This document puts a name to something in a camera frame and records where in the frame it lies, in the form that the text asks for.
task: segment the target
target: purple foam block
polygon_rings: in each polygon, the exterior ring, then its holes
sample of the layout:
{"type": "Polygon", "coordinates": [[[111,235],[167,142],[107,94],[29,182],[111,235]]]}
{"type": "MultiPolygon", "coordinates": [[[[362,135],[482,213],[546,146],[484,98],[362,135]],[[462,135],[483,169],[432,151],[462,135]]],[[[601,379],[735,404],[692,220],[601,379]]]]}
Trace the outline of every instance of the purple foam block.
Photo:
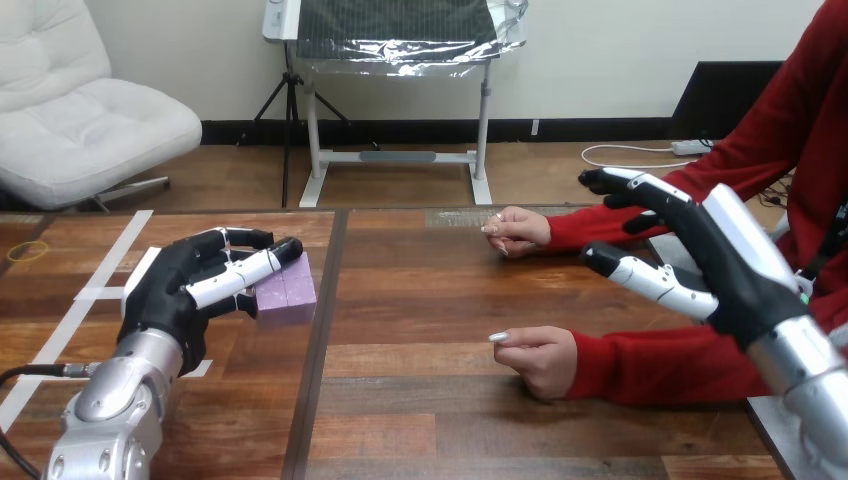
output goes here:
{"type": "Polygon", "coordinates": [[[315,285],[306,253],[256,285],[260,324],[297,325],[312,321],[315,285]]]}

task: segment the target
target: yellow rubber band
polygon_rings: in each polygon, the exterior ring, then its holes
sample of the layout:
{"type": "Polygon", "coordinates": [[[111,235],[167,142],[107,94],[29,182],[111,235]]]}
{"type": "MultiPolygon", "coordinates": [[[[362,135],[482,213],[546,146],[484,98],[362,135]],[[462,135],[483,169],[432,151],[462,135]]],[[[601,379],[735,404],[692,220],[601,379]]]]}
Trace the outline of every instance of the yellow rubber band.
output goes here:
{"type": "Polygon", "coordinates": [[[8,261],[10,261],[10,262],[14,262],[14,263],[31,262],[31,261],[33,261],[33,260],[35,260],[35,259],[37,259],[37,258],[41,258],[41,257],[43,257],[43,256],[44,256],[44,254],[45,254],[45,253],[47,253],[47,250],[48,250],[49,248],[50,248],[50,247],[48,247],[46,243],[44,243],[44,242],[42,242],[42,241],[39,241],[39,240],[35,240],[35,241],[32,241],[32,242],[24,242],[24,243],[21,243],[21,244],[19,244],[19,245],[15,245],[14,247],[10,248],[10,249],[9,249],[9,251],[8,251],[8,252],[6,252],[6,260],[8,260],[8,261]],[[35,255],[33,255],[33,256],[31,256],[31,257],[26,257],[26,258],[12,258],[12,254],[13,254],[13,253],[17,252],[18,250],[20,250],[20,249],[22,249],[22,248],[24,248],[24,247],[28,247],[28,246],[30,246],[30,245],[37,245],[37,246],[42,247],[42,249],[41,249],[41,251],[40,251],[40,252],[36,253],[35,255]]]}

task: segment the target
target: white painted fingernail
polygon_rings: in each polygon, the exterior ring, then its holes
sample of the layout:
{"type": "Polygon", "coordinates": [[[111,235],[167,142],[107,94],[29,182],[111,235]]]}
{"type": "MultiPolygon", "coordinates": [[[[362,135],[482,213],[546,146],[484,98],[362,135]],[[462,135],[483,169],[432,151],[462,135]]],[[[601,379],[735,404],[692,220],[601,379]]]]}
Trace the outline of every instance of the white painted fingernail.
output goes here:
{"type": "Polygon", "coordinates": [[[509,334],[506,332],[493,333],[489,335],[489,341],[492,343],[501,343],[509,340],[509,334]]]}

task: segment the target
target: chair cushion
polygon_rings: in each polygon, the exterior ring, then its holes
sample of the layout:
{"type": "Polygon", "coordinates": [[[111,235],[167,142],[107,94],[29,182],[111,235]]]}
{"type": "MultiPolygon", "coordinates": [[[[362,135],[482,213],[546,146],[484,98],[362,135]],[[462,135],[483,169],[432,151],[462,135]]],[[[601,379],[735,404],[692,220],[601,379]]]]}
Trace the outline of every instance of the chair cushion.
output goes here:
{"type": "Polygon", "coordinates": [[[200,120],[162,92],[99,79],[0,114],[0,188],[44,209],[84,200],[194,149],[200,120]]]}
{"type": "Polygon", "coordinates": [[[0,0],[0,113],[110,76],[82,0],[0,0]]]}

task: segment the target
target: lanyard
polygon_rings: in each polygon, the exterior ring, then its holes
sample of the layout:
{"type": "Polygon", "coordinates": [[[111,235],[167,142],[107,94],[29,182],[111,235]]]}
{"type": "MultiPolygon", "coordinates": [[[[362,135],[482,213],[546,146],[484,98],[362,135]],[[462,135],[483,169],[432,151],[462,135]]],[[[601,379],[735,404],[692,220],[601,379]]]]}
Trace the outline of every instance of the lanyard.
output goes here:
{"type": "Polygon", "coordinates": [[[836,210],[830,229],[825,234],[816,256],[799,275],[807,280],[815,281],[824,265],[835,257],[846,243],[848,243],[848,195],[845,195],[836,210]]]}

